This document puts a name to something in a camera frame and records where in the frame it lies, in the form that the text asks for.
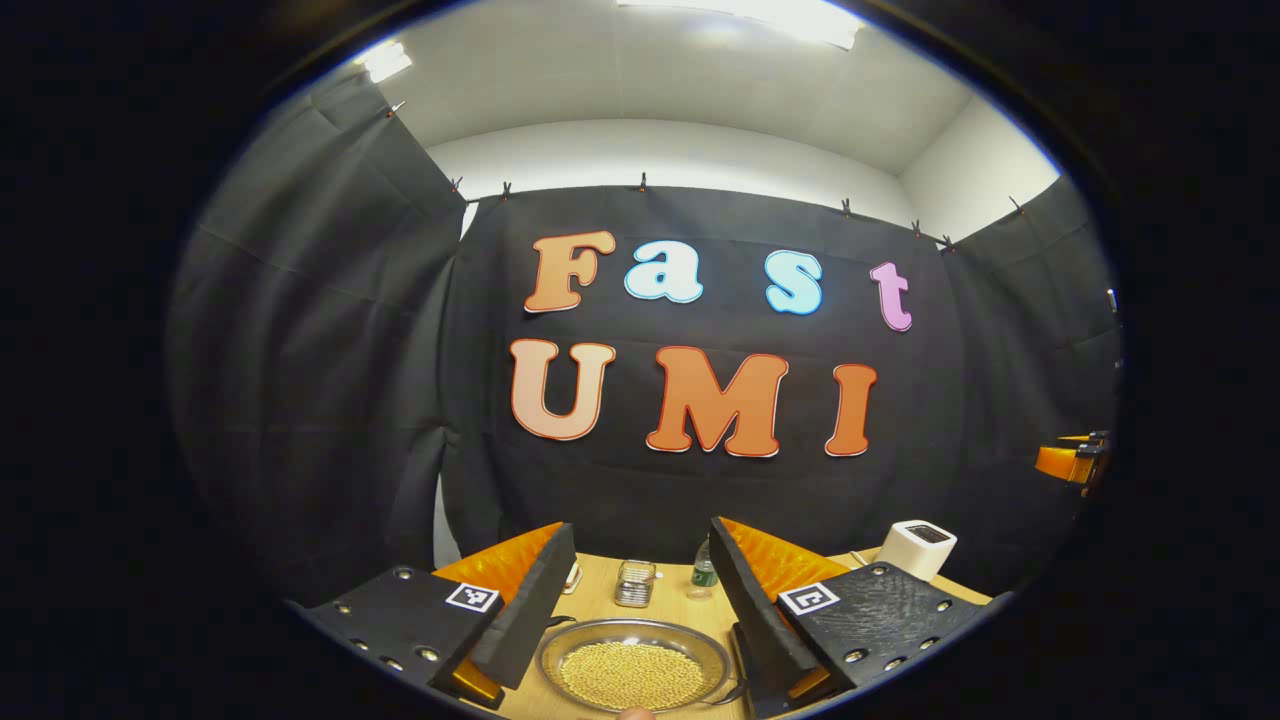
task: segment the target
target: soybean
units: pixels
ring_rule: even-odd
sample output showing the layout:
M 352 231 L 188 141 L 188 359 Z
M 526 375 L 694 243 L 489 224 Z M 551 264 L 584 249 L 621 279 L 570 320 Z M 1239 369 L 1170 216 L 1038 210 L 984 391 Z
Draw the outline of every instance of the soybean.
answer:
M 561 678 L 577 697 L 614 710 L 666 710 L 703 689 L 703 670 L 685 653 L 620 642 L 593 643 L 568 653 Z

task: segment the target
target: black curtain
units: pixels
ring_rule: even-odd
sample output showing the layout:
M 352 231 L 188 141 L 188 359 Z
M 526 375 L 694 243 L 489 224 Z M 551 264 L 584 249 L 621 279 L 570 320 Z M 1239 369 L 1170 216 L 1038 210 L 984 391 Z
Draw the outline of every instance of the black curtain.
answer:
M 566 311 L 529 314 L 540 237 L 608 229 L 594 283 Z M 632 254 L 677 240 L 699 254 L 703 295 L 689 304 L 628 295 Z M 764 259 L 776 250 L 814 255 L 823 302 L 813 314 L 776 313 Z M 881 316 L 870 270 L 892 261 L 909 278 L 905 333 Z M 605 368 L 595 428 L 559 442 L 521 428 L 511 413 L 512 341 L 552 341 L 559 356 L 547 406 L 568 413 L 577 366 L 568 350 L 600 342 Z M 461 243 L 444 325 L 445 410 L 457 428 L 444 464 L 444 505 L 463 553 L 554 520 L 573 523 L 579 550 L 614 557 L 691 562 L 708 518 L 724 515 L 804 547 L 835 553 L 879 544 L 890 524 L 945 524 L 945 493 L 960 452 L 964 359 L 960 320 L 932 240 L 890 223 L 826 208 L 712 190 L 621 187 L 549 190 L 480 202 Z M 750 354 L 790 364 L 777 400 L 774 457 L 650 450 L 664 370 L 663 346 L 709 357 L 727 387 Z M 870 365 L 867 437 L 856 457 L 831 457 L 838 388 L 832 370 Z M 686 433 L 694 437 L 686 419 Z
M 1120 341 L 1065 178 L 943 255 L 890 223 L 723 191 L 486 199 L 460 243 L 463 209 L 358 74 L 268 118 L 193 228 L 169 323 L 179 437 L 215 516 L 300 603 L 394 562 L 431 566 L 442 470 L 463 553 L 566 520 L 584 552 L 689 562 L 712 515 L 837 553 L 919 518 L 960 537 L 945 574 L 997 593 L 1070 525 L 1079 486 L 1036 471 L 1036 451 L 1110 427 Z M 618 247 L 581 305 L 524 311 L 532 242 L 599 229 Z M 625 291 L 632 252 L 654 240 L 696 249 L 701 297 Z M 776 250 L 822 264 L 813 314 L 765 301 Z M 905 333 L 869 277 L 886 261 L 910 282 Z M 573 401 L 573 343 L 617 350 L 586 437 L 544 439 L 512 418 L 508 346 L 526 337 L 561 348 L 553 413 Z M 654 355 L 669 345 L 707 352 L 722 387 L 750 354 L 787 360 L 777 456 L 733 457 L 723 439 L 709 454 L 645 446 L 664 382 Z M 850 363 L 878 373 L 870 447 L 831 457 L 832 369 Z
M 192 229 L 169 316 L 192 474 L 310 605 L 430 568 L 439 322 L 465 202 L 367 74 L 278 108 Z
M 1034 469 L 1057 436 L 1110 429 L 1120 327 L 1083 197 L 1059 178 L 943 255 L 964 342 L 964 443 L 938 523 L 945 574 L 987 593 L 1048 561 L 1084 500 Z

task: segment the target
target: ceiling light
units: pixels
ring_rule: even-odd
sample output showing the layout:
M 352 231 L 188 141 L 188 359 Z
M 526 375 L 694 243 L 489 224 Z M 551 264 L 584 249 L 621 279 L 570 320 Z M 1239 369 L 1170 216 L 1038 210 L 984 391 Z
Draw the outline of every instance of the ceiling light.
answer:
M 823 0 L 618 0 L 618 5 L 687 8 L 760 20 L 849 50 L 861 20 Z
M 353 60 L 357 65 L 365 65 L 369 70 L 369 79 L 383 82 L 393 74 L 413 64 L 404 54 L 404 46 L 399 42 L 383 42 L 362 53 Z

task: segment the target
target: plastic bottle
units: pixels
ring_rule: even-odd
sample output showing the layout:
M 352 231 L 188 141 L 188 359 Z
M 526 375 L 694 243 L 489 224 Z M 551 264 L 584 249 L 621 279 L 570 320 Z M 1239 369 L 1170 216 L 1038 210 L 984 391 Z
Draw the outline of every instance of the plastic bottle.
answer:
M 719 578 L 716 577 L 716 568 L 712 565 L 712 539 L 708 537 L 703 541 L 701 547 L 698 548 L 698 556 L 694 557 L 694 577 L 690 579 L 689 598 L 690 600 L 708 600 L 712 597 L 712 588 Z

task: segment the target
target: metal plate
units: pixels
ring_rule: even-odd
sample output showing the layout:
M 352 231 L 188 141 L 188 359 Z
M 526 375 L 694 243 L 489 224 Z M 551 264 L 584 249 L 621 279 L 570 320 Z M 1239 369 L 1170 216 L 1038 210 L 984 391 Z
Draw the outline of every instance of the metal plate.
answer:
M 554 635 L 543 642 L 543 647 L 538 653 L 538 669 L 541 671 L 543 678 L 545 678 L 548 683 L 573 702 L 594 707 L 596 710 L 620 712 L 626 708 L 605 707 L 577 697 L 561 676 L 561 665 L 564 662 L 564 657 L 568 656 L 568 653 L 584 646 L 607 642 L 649 644 L 675 650 L 701 667 L 703 685 L 696 693 L 694 693 L 692 697 L 690 697 L 690 700 L 681 705 L 654 712 L 667 712 L 705 700 L 707 696 L 716 692 L 716 689 L 719 688 L 726 679 L 728 679 L 728 652 L 710 637 L 699 633 L 692 628 L 685 628 L 671 623 L 660 623 L 658 620 L 640 620 L 634 618 L 590 620 L 570 625 L 568 628 L 557 632 Z

